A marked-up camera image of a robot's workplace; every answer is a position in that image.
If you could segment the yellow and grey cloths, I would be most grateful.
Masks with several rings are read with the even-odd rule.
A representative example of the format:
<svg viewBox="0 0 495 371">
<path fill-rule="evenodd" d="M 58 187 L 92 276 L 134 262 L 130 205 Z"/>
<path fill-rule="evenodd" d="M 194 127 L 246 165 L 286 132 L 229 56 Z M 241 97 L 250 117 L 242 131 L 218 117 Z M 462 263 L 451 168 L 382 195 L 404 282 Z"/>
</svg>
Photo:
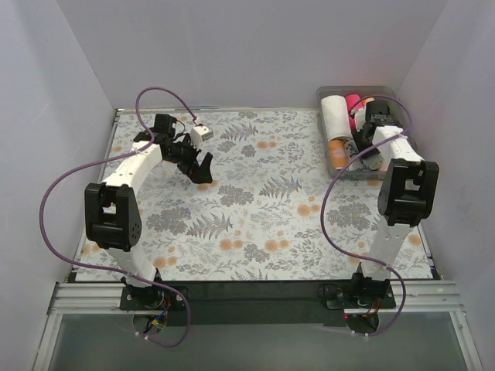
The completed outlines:
<svg viewBox="0 0 495 371">
<path fill-rule="evenodd" d="M 365 158 L 363 163 L 372 172 L 385 172 L 387 170 L 387 164 L 383 158 Z"/>
</svg>

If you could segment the blue patterned towel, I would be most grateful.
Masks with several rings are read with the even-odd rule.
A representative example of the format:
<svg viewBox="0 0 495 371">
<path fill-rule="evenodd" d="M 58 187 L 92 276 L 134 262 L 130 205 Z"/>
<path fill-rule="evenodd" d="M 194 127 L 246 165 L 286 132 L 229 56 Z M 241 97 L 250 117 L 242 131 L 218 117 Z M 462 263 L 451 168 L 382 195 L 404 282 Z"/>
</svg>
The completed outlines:
<svg viewBox="0 0 495 371">
<path fill-rule="evenodd" d="M 349 159 L 353 158 L 359 153 L 359 149 L 354 140 L 349 140 L 344 143 L 344 150 Z"/>
</svg>

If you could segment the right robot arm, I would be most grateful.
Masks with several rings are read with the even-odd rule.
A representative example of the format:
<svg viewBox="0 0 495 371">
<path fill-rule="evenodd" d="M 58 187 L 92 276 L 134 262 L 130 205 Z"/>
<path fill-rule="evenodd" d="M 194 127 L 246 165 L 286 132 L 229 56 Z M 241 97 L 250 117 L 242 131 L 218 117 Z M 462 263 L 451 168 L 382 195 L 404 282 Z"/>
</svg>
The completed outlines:
<svg viewBox="0 0 495 371">
<path fill-rule="evenodd" d="M 430 216 L 439 177 L 439 165 L 424 160 L 411 146 L 406 129 L 391 112 L 391 101 L 375 96 L 364 109 L 350 109 L 358 148 L 378 150 L 387 163 L 377 199 L 377 233 L 369 256 L 351 278 L 351 301 L 363 308 L 388 296 L 390 268 L 409 233 Z"/>
</svg>

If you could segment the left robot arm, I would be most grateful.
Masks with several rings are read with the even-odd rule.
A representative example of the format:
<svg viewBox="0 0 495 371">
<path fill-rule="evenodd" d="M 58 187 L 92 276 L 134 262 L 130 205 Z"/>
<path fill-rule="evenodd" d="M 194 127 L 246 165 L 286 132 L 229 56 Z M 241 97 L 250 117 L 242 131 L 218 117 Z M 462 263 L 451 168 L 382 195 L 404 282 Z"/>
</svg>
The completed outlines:
<svg viewBox="0 0 495 371">
<path fill-rule="evenodd" d="M 158 270 L 138 245 L 142 220 L 136 195 L 161 162 L 175 164 L 194 184 L 213 181 L 212 154 L 197 159 L 200 145 L 213 137 L 213 130 L 199 124 L 188 133 L 176 133 L 178 122 L 168 114 L 157 114 L 153 127 L 135 136 L 129 157 L 103 182 L 91 183 L 84 191 L 87 238 L 114 258 L 131 298 L 149 309 L 164 302 L 165 292 L 157 285 Z"/>
</svg>

